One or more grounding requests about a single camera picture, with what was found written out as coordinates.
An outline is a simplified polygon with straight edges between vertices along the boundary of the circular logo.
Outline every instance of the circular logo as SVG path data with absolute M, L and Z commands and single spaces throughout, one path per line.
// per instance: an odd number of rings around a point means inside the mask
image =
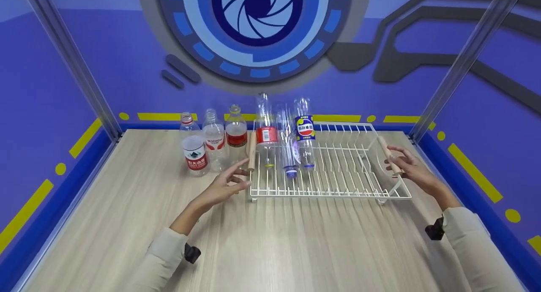
M 212 0 L 212 7 L 228 36 L 241 44 L 267 46 L 292 32 L 303 0 Z
M 308 119 L 299 119 L 297 121 L 297 131 L 300 136 L 312 136 L 312 134 L 315 134 L 314 125 Z
M 182 47 L 205 68 L 240 82 L 274 82 L 320 59 L 351 0 L 160 0 Z

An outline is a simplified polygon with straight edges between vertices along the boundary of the water bottle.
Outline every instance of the water bottle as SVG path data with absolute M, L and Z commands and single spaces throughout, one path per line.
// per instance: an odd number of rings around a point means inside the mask
M 188 165 L 188 174 L 194 177 L 204 176 L 209 167 L 205 151 L 205 138 L 201 128 L 195 124 L 189 112 L 182 113 L 180 122 L 180 136 L 184 157 Z
M 295 100 L 295 125 L 301 165 L 306 170 L 313 171 L 315 168 L 315 130 L 314 121 L 310 114 L 309 102 L 310 100 L 305 98 Z
M 222 172 L 226 168 L 227 152 L 224 129 L 224 123 L 218 118 L 216 111 L 207 109 L 203 123 L 203 134 L 205 135 L 210 170 L 213 172 Z
M 257 96 L 257 117 L 256 117 L 256 149 L 259 152 L 259 159 L 269 169 L 274 167 L 275 150 L 278 145 L 278 135 L 272 119 L 271 104 L 266 93 Z
M 232 105 L 230 107 L 230 117 L 226 123 L 226 140 L 230 147 L 230 163 L 235 164 L 238 161 L 248 157 L 246 144 L 248 143 L 248 132 L 246 121 L 240 115 L 240 107 Z
M 299 146 L 295 140 L 295 128 L 292 123 L 291 113 L 286 105 L 278 107 L 276 124 L 278 125 L 282 169 L 284 169 L 287 178 L 296 178 L 300 164 Z

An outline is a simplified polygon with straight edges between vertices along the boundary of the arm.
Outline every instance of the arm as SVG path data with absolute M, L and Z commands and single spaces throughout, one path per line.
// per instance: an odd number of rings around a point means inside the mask
M 143 261 L 131 275 L 124 287 L 126 292 L 160 292 L 184 258 L 184 245 L 197 220 L 214 205 L 233 194 L 238 194 L 250 185 L 234 175 L 247 176 L 248 172 L 238 169 L 248 159 L 240 161 L 220 173 L 199 196 L 176 217 L 169 228 L 149 246 Z
M 404 170 L 403 176 L 415 182 L 438 202 L 444 215 L 443 229 L 472 292 L 523 291 L 479 217 L 462 207 L 447 186 L 409 151 L 395 146 L 388 148 L 404 154 L 402 157 L 390 158 L 392 163 Z

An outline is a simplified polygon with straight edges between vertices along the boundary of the yellow stripe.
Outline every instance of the yellow stripe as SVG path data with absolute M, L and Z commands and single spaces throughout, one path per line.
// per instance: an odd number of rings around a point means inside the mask
M 137 116 L 141 121 L 180 121 L 180 113 L 139 112 Z M 197 121 L 197 114 L 191 116 Z
M 34 211 L 42 203 L 43 199 L 52 190 L 53 184 L 49 180 L 45 180 L 36 190 L 32 197 L 25 203 L 19 213 L 11 220 L 7 227 L 0 233 L 0 254 L 6 246 L 13 240 L 15 235 L 23 228 L 23 225 L 32 216 Z
M 242 113 L 241 116 L 247 122 L 252 122 L 253 120 L 255 120 L 255 113 Z M 230 118 L 230 115 L 228 113 L 224 114 L 224 120 L 227 120 L 229 118 Z
M 72 157 L 77 158 L 79 154 L 83 151 L 85 146 L 88 144 L 90 140 L 92 140 L 92 137 L 98 132 L 98 130 L 101 127 L 101 120 L 96 119 L 90 127 L 87 129 L 87 131 L 77 140 L 75 145 L 69 150 L 69 153 Z
M 539 254 L 539 256 L 541 256 L 541 236 L 537 235 L 537 236 L 535 236 L 533 238 L 530 238 L 528 240 L 528 243 L 537 252 L 537 254 Z
M 313 115 L 312 119 L 319 122 L 359 122 L 360 115 Z
M 447 148 L 449 153 L 456 159 L 458 164 L 462 165 L 464 170 L 472 177 L 477 185 L 485 192 L 485 194 L 492 200 L 493 203 L 497 203 L 502 200 L 503 196 L 498 190 L 487 180 L 487 178 L 473 165 L 473 163 L 456 147 L 453 143 Z
M 386 115 L 383 123 L 417 123 L 418 115 Z

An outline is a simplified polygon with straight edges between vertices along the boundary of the white wire dish rack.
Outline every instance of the white wire dish rack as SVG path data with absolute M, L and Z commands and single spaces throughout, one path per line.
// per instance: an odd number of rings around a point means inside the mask
M 390 152 L 383 138 L 369 123 L 315 122 L 315 170 L 300 170 L 288 179 L 276 157 L 274 167 L 265 167 L 251 139 L 248 198 L 259 197 L 340 197 L 373 198 L 380 204 L 388 199 L 411 199 L 411 193 L 397 167 L 385 170 L 383 161 Z

